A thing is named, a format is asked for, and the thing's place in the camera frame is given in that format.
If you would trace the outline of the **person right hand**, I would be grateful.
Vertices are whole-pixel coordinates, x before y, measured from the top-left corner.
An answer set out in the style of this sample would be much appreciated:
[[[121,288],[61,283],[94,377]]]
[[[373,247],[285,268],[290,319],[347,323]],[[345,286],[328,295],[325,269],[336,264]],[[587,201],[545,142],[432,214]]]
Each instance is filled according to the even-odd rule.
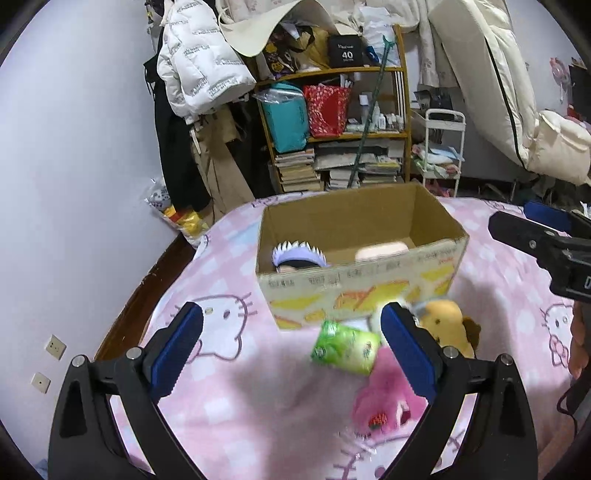
[[[568,369],[578,379],[589,362],[589,353],[585,348],[586,327],[583,322],[583,307],[580,302],[573,305],[573,320],[570,326],[572,339]]]

